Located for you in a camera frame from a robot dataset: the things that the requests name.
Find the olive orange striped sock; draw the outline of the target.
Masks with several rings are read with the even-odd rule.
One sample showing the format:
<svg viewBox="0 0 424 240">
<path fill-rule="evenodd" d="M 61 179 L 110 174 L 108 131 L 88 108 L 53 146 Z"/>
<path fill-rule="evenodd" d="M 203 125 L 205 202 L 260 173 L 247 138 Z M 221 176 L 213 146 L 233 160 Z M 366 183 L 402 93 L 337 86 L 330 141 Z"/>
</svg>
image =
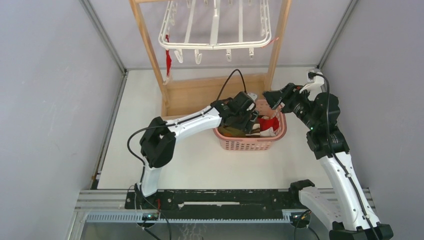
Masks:
<svg viewBox="0 0 424 240">
<path fill-rule="evenodd" d="M 219 126 L 217 131 L 224 137 L 227 138 L 245 138 L 246 133 L 240 129 L 231 127 L 231 126 Z"/>
</svg>

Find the red santa sock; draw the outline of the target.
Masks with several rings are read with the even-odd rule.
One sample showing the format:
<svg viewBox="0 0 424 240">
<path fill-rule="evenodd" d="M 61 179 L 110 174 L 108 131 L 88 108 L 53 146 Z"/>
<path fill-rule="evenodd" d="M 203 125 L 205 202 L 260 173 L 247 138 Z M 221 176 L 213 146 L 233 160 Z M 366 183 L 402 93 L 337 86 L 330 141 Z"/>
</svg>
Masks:
<svg viewBox="0 0 424 240">
<path fill-rule="evenodd" d="M 274 132 L 277 131 L 280 127 L 279 119 L 275 116 L 273 118 L 258 118 L 257 123 L 260 126 L 260 131 L 266 131 L 272 129 Z"/>
</svg>

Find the white plastic clip hanger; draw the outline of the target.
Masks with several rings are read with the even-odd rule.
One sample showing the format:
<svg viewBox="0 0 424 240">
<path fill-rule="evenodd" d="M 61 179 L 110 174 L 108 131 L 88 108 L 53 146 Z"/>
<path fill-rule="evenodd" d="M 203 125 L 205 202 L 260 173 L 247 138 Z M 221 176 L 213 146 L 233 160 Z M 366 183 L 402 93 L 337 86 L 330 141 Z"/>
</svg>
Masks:
<svg viewBox="0 0 424 240">
<path fill-rule="evenodd" d="M 232 51 L 242 49 L 252 60 L 255 49 L 276 40 L 267 0 L 171 0 L 157 38 L 179 63 L 192 51 L 197 65 L 206 51 L 224 51 L 231 62 Z"/>
</svg>

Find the brown white striped sock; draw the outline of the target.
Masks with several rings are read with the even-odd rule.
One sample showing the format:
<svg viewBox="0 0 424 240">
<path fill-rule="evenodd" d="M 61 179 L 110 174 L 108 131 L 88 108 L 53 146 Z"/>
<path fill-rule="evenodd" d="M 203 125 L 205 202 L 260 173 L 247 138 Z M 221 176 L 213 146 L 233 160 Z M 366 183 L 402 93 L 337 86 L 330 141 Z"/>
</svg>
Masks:
<svg viewBox="0 0 424 240">
<path fill-rule="evenodd" d="M 259 123 L 255 123 L 252 126 L 252 129 L 249 133 L 245 134 L 248 138 L 259 138 L 261 136 L 261 125 Z"/>
</svg>

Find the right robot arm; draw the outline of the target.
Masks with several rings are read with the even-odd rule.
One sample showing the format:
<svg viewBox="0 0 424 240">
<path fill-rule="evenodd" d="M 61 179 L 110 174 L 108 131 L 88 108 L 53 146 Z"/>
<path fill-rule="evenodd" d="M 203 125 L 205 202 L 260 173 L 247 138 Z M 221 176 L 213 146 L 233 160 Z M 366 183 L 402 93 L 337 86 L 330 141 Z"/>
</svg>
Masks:
<svg viewBox="0 0 424 240">
<path fill-rule="evenodd" d="M 390 240 L 393 230 L 381 223 L 355 173 L 350 148 L 337 126 L 338 98 L 321 92 L 309 100 L 301 85 L 289 83 L 280 90 L 263 92 L 267 104 L 284 114 L 293 113 L 307 128 L 306 141 L 326 172 L 339 207 L 322 197 L 309 180 L 290 185 L 289 203 L 307 207 L 326 227 L 331 240 Z"/>
</svg>

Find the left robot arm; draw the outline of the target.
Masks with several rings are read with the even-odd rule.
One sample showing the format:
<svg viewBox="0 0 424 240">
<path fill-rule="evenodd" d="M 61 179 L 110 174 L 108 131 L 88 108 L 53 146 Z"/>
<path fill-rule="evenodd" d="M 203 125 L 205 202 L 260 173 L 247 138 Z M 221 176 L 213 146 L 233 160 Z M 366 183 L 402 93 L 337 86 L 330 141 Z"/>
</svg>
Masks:
<svg viewBox="0 0 424 240">
<path fill-rule="evenodd" d="M 145 168 L 138 183 L 137 202 L 149 209 L 156 203 L 162 168 L 173 158 L 178 141 L 205 130 L 232 127 L 250 133 L 259 115 L 255 93 L 239 92 L 235 97 L 217 99 L 200 111 L 184 117 L 164 120 L 154 118 L 141 137 L 140 153 Z"/>
</svg>

